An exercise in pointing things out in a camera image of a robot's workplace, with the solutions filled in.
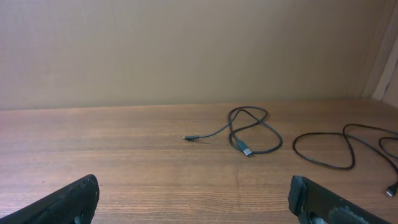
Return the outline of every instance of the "wooden table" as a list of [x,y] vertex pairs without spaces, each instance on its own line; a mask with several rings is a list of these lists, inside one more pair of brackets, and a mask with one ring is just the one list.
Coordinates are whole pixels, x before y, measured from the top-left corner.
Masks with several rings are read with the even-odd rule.
[[[196,142],[182,139],[216,131],[226,124],[228,111],[242,105],[0,112],[0,217],[94,174],[100,200],[93,223],[298,223],[287,196],[292,176],[303,175],[398,222],[398,198],[384,195],[397,177],[375,152],[353,143],[357,165],[342,172],[311,164],[292,150],[299,134],[341,131],[346,123],[397,130],[396,109],[367,100],[247,103],[266,108],[267,122],[284,138],[278,151],[250,158],[228,144],[228,131]],[[235,127],[252,122],[241,115]],[[350,133],[375,145],[382,136],[363,129]],[[238,136],[253,150],[277,143],[260,126]],[[393,149],[394,143],[387,146]],[[338,137],[304,139],[298,149],[349,164]]]

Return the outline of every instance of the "cable plug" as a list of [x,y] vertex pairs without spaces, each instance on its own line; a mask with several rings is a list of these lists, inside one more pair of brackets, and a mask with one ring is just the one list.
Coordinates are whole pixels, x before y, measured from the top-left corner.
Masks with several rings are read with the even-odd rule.
[[246,156],[250,156],[251,154],[253,154],[253,152],[250,150],[249,146],[247,144],[245,144],[242,140],[236,140],[236,144],[238,145],[238,147],[242,150],[242,152],[246,155]]
[[194,140],[194,139],[198,139],[199,136],[185,136],[185,137],[182,137],[182,138],[185,139],[185,140]]
[[389,187],[387,188],[386,194],[387,194],[389,197],[393,197],[393,196],[395,196],[395,194],[397,193],[397,189],[398,189],[398,185],[397,185],[397,184],[393,184],[393,185],[391,185],[391,186],[389,186]]

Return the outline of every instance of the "beige wall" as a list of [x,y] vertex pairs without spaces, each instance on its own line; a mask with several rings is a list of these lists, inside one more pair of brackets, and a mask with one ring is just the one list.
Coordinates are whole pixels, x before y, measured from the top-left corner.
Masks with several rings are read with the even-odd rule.
[[360,97],[389,0],[2,0],[0,110]]

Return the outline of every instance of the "cable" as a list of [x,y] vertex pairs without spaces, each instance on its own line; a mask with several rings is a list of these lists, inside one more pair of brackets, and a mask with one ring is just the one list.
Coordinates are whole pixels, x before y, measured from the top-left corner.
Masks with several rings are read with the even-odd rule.
[[[300,135],[299,137],[297,137],[297,138],[294,139],[294,141],[293,141],[293,150],[295,151],[295,153],[296,153],[297,155],[299,155],[299,156],[302,157],[303,159],[305,159],[305,160],[307,160],[307,161],[310,161],[310,162],[312,162],[312,163],[314,163],[314,164],[316,164],[316,165],[320,165],[320,166],[327,167],[327,168],[331,168],[331,169],[350,170],[350,169],[354,168],[354,166],[355,166],[355,153],[354,153],[353,147],[352,147],[352,145],[351,145],[351,143],[350,143],[350,141],[349,141],[348,139],[354,139],[354,140],[357,140],[357,141],[359,141],[360,143],[364,144],[365,146],[371,148],[373,151],[375,151],[375,152],[378,153],[380,156],[382,156],[383,158],[385,158],[385,160],[386,160],[388,163],[390,163],[390,165],[391,165],[392,168],[395,170],[395,172],[397,173],[397,176],[398,176],[398,167],[397,167],[386,155],[384,155],[381,151],[377,150],[375,147],[373,147],[372,145],[370,145],[370,144],[367,143],[366,141],[364,141],[364,140],[362,140],[362,139],[360,139],[360,138],[357,138],[356,136],[353,136],[353,135],[350,135],[350,134],[346,134],[346,129],[347,129],[347,127],[349,127],[349,126],[357,126],[357,127],[360,127],[360,128],[375,129],[375,130],[384,131],[384,132],[387,132],[387,133],[391,133],[391,134],[398,135],[398,132],[396,132],[396,131],[391,131],[391,130],[384,129],[384,128],[378,128],[378,127],[373,127],[373,126],[368,126],[368,125],[363,125],[363,124],[346,124],[346,125],[343,127],[342,133],[323,133],[323,132],[319,132],[319,133],[305,133],[305,134],[302,134],[302,135]],[[339,167],[339,166],[334,166],[334,165],[326,164],[326,163],[324,163],[324,162],[320,162],[320,161],[317,161],[317,160],[315,160],[315,159],[309,158],[308,156],[304,156],[303,154],[299,153],[298,150],[296,149],[297,141],[299,141],[300,138],[302,138],[302,137],[304,137],[304,136],[326,135],[326,134],[327,134],[327,135],[337,135],[337,136],[343,136],[343,137],[344,137],[344,139],[345,139],[345,141],[346,141],[346,143],[347,143],[347,145],[348,145],[349,152],[350,152],[350,154],[351,154],[351,165],[350,165],[350,166],[348,166],[348,167]],[[383,138],[380,138],[380,139],[379,139],[379,146],[380,146],[380,148],[381,148],[385,153],[387,153],[389,156],[391,156],[391,157],[393,157],[393,158],[395,158],[395,159],[398,159],[398,156],[396,156],[396,155],[394,155],[393,153],[389,152],[389,151],[382,145],[382,142],[383,142],[383,140],[385,140],[385,139],[390,139],[390,140],[395,140],[395,141],[396,141],[396,140],[398,140],[398,138],[395,138],[395,137],[383,137]],[[398,181],[397,181],[396,183],[394,183],[394,184],[388,186],[388,188],[387,188],[387,190],[386,190],[386,194],[387,194],[388,196],[390,196],[390,197],[393,197],[393,196],[397,193],[397,189],[398,189]]]
[[[253,114],[251,114],[250,112],[248,112],[247,110],[245,110],[246,108],[250,108],[250,109],[257,109],[257,110],[261,110],[263,112],[265,112],[265,115],[259,119],[256,116],[254,116]],[[238,129],[233,129],[232,123],[235,121],[236,117],[238,116],[238,114],[240,112],[245,112],[247,113],[249,116],[251,116],[253,119],[256,120],[255,123],[252,123],[250,125],[247,125],[245,127],[242,128],[238,128]],[[264,120],[267,118],[268,116],[268,111],[265,110],[264,108],[260,108],[257,106],[240,106],[238,108],[235,108],[233,110],[231,110],[228,113],[228,124],[226,124],[225,126],[223,126],[221,129],[219,129],[218,131],[215,131],[211,134],[207,134],[207,135],[203,135],[203,136],[185,136],[183,137],[185,140],[194,140],[194,139],[199,139],[199,138],[208,138],[211,136],[214,136],[220,132],[222,132],[222,130],[226,129],[227,127],[229,127],[229,143],[237,150],[243,152],[245,155],[250,156],[251,154],[265,154],[265,153],[270,153],[273,152],[277,149],[279,149],[282,146],[283,140],[282,140],[282,136],[273,128],[271,127],[269,124],[266,124],[264,122]],[[245,130],[247,128],[251,128],[253,126],[256,126],[258,124],[262,124],[264,127],[270,129],[279,139],[279,144],[275,147],[273,147],[272,149],[267,149],[267,150],[262,150],[262,151],[252,151],[250,150],[250,148],[242,141],[240,140],[237,136],[236,133],[242,130]]]

